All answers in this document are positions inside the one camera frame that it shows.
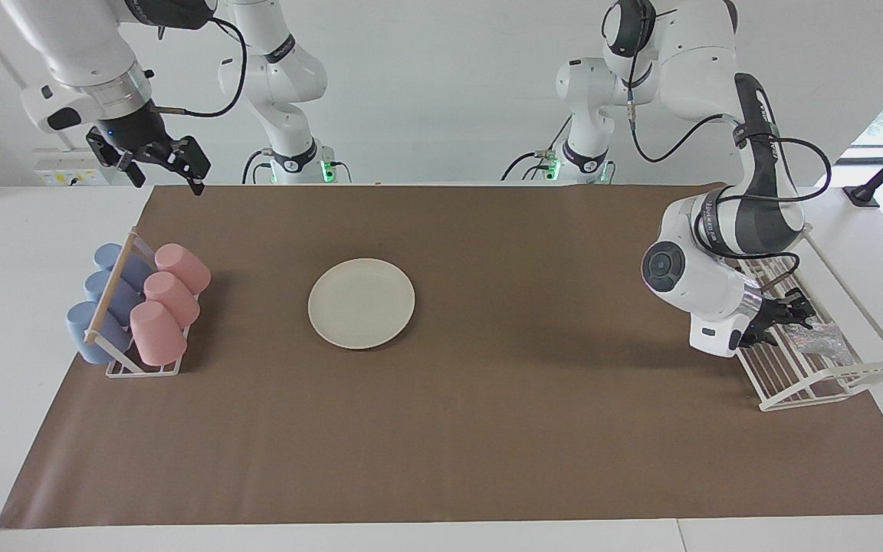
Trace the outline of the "cream round plate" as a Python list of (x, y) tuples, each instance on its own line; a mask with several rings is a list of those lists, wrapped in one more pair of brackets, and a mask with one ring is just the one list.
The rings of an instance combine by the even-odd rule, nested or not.
[(326, 342), (346, 350), (370, 350), (402, 334), (415, 305), (415, 286), (402, 269), (382, 259), (355, 258), (316, 279), (307, 314)]

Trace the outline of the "pink plastic cup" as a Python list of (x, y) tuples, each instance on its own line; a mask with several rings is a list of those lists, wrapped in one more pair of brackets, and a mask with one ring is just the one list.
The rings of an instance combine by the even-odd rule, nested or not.
[(175, 242), (155, 251), (154, 261), (160, 271), (174, 274), (193, 296), (202, 294), (212, 282), (209, 267), (188, 248)]
[(140, 359), (147, 366), (169, 366), (182, 359), (187, 342), (164, 304), (144, 301), (130, 312), (130, 329)]
[(167, 308), (182, 329), (192, 325), (200, 315), (199, 301), (190, 294), (179, 277), (168, 271), (157, 271), (147, 277), (143, 293), (148, 301), (156, 301)]

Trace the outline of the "cup rack with wooden bar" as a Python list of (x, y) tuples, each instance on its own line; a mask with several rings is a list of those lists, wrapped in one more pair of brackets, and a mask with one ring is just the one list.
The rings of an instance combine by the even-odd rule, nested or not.
[[(120, 277), (130, 252), (136, 252), (154, 270), (160, 271), (154, 261), (155, 251), (133, 229), (122, 242), (122, 252), (113, 267), (113, 277)], [(108, 312), (115, 282), (109, 281), (101, 298), (101, 303), (85, 301), (77, 304), (67, 312), (67, 325), (71, 334), (76, 335), (78, 356), (91, 366), (104, 366), (105, 374), (112, 380), (137, 380), (172, 376), (181, 373), (182, 359), (169, 366), (147, 366), (141, 359), (130, 325), (123, 327)], [(189, 333), (192, 325), (182, 329), (183, 336), (189, 346)]]

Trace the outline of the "brown table mat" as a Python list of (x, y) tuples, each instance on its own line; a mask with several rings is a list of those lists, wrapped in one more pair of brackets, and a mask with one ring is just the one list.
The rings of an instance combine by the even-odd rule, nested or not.
[[(761, 412), (642, 283), (698, 191), (160, 186), (141, 238), (212, 272), (181, 373), (74, 359), (0, 528), (883, 514), (873, 398)], [(370, 350), (307, 314), (355, 258), (415, 286)]]

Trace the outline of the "white wall outlet box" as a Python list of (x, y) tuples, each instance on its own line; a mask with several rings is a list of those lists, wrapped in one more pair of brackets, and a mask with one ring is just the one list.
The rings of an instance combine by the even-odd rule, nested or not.
[(100, 164), (88, 148), (66, 151), (58, 148), (34, 148), (32, 171), (46, 186), (111, 186), (115, 184), (113, 167)]

